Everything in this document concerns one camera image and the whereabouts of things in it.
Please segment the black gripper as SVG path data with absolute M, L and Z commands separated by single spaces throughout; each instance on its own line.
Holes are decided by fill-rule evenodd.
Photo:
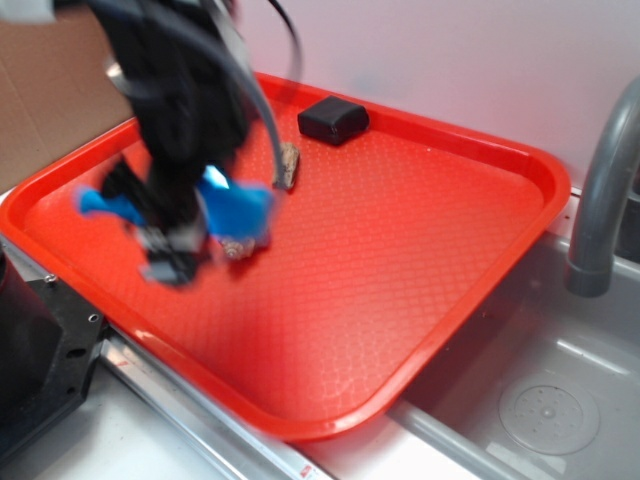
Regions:
M 230 172 L 249 135 L 253 112 L 230 67 L 232 1 L 92 1 L 120 71 L 113 81 L 127 99 L 151 156 L 141 180 L 120 156 L 103 179 L 108 212 L 135 225 L 150 224 L 152 200 L 195 198 L 194 217 L 172 226 L 138 227 L 146 256 L 145 281 L 193 282 L 208 253 L 205 203 L 195 185 L 205 168 Z

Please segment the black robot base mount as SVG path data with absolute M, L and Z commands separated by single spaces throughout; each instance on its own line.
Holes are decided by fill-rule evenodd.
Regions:
M 105 330 L 64 281 L 27 281 L 1 254 L 2 464 L 84 403 Z

